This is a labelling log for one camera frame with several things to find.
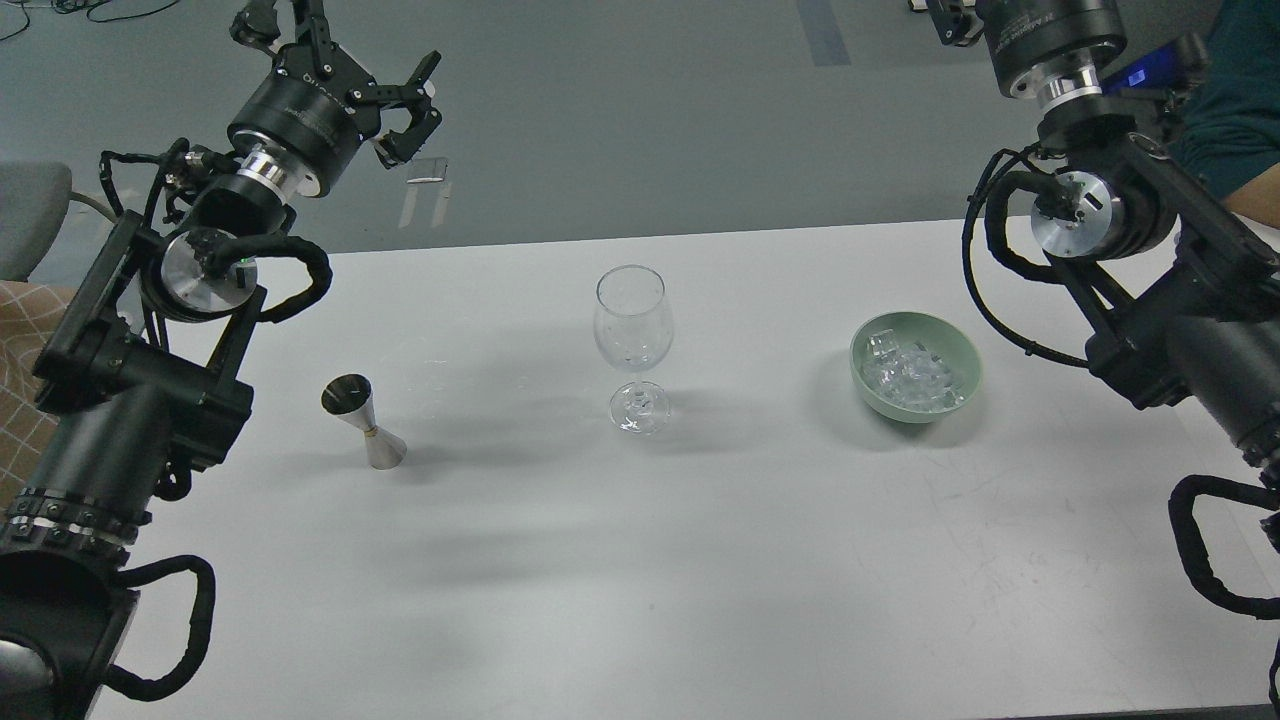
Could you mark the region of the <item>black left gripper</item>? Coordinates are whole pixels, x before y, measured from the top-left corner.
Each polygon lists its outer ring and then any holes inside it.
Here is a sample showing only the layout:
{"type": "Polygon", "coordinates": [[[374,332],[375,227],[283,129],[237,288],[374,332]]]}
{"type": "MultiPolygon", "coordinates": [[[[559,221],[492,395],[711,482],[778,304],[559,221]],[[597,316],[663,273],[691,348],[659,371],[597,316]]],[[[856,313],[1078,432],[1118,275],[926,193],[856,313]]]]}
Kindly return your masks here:
{"type": "Polygon", "coordinates": [[[430,51],[402,85],[379,85],[340,45],[333,46],[323,1],[291,1],[294,44],[282,37],[275,1],[247,1],[229,27],[239,45],[276,58],[228,127],[233,147],[284,149],[305,169],[301,193],[328,195],[364,142],[387,169],[413,160],[443,122],[428,85],[442,61],[430,51]],[[384,111],[410,115],[403,129],[381,129],[384,111]]]}

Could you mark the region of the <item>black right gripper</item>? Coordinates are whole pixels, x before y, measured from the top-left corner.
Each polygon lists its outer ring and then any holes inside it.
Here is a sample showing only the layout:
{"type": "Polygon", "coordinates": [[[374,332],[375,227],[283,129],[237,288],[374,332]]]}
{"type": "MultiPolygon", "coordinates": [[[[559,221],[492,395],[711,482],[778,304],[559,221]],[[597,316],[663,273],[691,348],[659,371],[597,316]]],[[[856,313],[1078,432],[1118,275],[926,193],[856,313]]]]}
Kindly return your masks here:
{"type": "Polygon", "coordinates": [[[1029,97],[1037,67],[1103,68],[1126,46],[1115,1],[910,0],[943,46],[970,47],[984,33],[1000,92],[1029,97]]]}

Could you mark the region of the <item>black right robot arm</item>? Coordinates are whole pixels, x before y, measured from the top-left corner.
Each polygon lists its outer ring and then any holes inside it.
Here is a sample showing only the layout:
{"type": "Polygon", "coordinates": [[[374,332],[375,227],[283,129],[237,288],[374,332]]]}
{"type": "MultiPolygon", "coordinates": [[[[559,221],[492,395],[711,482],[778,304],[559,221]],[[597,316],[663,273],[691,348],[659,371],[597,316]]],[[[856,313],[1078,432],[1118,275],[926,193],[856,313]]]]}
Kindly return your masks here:
{"type": "Polygon", "coordinates": [[[1025,355],[1087,369],[1137,409],[1193,397],[1260,483],[1189,475],[1167,514],[1184,573],[1211,603],[1265,621],[1276,598],[1239,596],[1215,575],[1196,501],[1267,511],[1277,542],[1277,252],[1169,150],[1188,97],[1210,77],[1197,32],[1119,65],[1115,1],[915,1],[941,44],[984,41],[1000,92],[1032,99],[1038,140],[998,150],[966,200],[963,274],[986,322],[1025,355]],[[1083,357],[1005,325],[972,268],[975,227],[1025,281],[1064,287],[1093,334],[1083,357]]]}

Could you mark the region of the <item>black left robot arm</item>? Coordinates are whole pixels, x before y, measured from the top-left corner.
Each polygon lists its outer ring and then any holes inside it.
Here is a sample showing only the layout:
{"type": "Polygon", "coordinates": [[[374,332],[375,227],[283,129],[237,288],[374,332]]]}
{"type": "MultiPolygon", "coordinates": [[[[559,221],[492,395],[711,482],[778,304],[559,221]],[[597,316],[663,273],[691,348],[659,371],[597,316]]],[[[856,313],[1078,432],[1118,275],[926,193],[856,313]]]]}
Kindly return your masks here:
{"type": "Polygon", "coordinates": [[[440,126],[428,53],[384,85],[330,31],[320,1],[250,1],[230,36],[271,69],[227,129],[225,152],[186,138],[106,151],[111,232],[35,360],[58,427],[3,514],[3,716],[86,719],[102,689],[154,702],[200,670],[216,577],[177,555],[131,568],[148,502],[184,498],[250,419],[238,377],[259,325],[332,287],[326,252],[292,231],[293,200],[328,195],[371,143],[408,164],[440,126]]]}

